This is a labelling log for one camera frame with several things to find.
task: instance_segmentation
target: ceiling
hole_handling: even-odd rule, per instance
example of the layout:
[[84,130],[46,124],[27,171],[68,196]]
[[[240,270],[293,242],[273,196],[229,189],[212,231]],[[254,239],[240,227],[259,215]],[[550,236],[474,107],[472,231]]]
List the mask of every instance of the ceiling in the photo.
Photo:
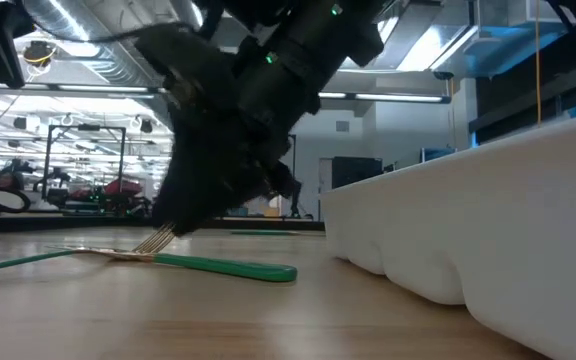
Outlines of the ceiling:
[[[458,81],[464,77],[494,76],[534,53],[536,48],[535,0],[400,0],[378,21],[385,41],[384,52],[367,67],[359,69],[346,61],[324,91],[378,92],[417,95],[448,95],[444,81],[431,71],[448,71]],[[189,0],[32,0],[26,2],[33,15],[57,32],[79,38],[96,37],[139,28],[148,24],[181,20],[197,25],[201,13]],[[554,14],[542,12],[541,45],[547,46],[564,33]],[[261,37],[269,32],[262,31]],[[214,43],[224,51],[236,51],[248,34],[235,19],[224,15]],[[57,45],[49,71],[38,73],[26,66],[24,49],[31,41]],[[130,41],[118,44],[75,44],[54,40],[34,32],[15,40],[24,75],[36,83],[159,87],[161,79]],[[17,97],[0,92],[0,111]],[[324,101],[324,109],[352,110],[363,116],[368,106],[356,101]],[[33,128],[16,129],[16,117],[32,118]],[[45,152],[48,125],[93,123],[123,126],[129,143],[126,172],[160,176],[168,161],[170,131],[165,102],[161,96],[109,98],[51,92],[49,95],[20,96],[0,119],[0,162],[24,153],[41,159]],[[153,131],[144,134],[139,122],[151,120]],[[87,178],[103,175],[118,166],[120,150],[115,135],[108,132],[70,131],[53,146],[57,164],[69,164]],[[19,144],[9,144],[9,137]],[[82,150],[81,142],[90,149]]]

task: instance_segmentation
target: metal fork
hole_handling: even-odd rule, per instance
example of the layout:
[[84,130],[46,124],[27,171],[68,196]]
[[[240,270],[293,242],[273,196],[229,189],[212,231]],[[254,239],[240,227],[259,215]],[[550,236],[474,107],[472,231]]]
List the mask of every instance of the metal fork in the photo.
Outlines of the metal fork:
[[154,234],[150,235],[148,239],[139,244],[136,248],[132,249],[132,252],[138,254],[156,254],[163,250],[175,235],[172,233],[172,224],[165,224],[160,227],[159,230],[155,231]]

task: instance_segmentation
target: ventilation vent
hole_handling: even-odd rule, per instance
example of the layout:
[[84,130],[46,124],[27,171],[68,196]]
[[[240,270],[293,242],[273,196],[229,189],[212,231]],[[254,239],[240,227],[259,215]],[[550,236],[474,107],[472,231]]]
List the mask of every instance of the ventilation vent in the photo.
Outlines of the ventilation vent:
[[350,132],[350,122],[337,121],[337,132]]

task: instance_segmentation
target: wooden table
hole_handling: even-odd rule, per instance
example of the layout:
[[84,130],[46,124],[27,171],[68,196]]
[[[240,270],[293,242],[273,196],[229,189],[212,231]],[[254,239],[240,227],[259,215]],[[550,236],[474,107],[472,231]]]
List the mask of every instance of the wooden table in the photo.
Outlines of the wooden table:
[[[0,261],[85,244],[131,249],[152,231],[2,235]],[[95,255],[0,270],[0,360],[542,359],[326,252],[321,236],[205,231],[166,252],[292,264],[277,285]]]

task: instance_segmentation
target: metal frame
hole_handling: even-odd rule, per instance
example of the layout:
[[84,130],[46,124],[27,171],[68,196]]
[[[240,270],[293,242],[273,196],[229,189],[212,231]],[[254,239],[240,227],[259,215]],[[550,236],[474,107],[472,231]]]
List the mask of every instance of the metal frame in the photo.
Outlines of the metal frame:
[[123,175],[124,175],[124,150],[126,146],[126,128],[120,126],[97,126],[97,125],[49,125],[48,126],[48,139],[46,141],[46,160],[44,163],[44,178],[42,180],[43,187],[41,189],[41,198],[46,200],[48,194],[48,175],[50,174],[50,150],[52,144],[59,140],[59,137],[53,140],[52,132],[55,129],[77,129],[79,131],[100,131],[100,130],[119,130],[121,131],[121,149],[119,150],[119,192],[123,188]]

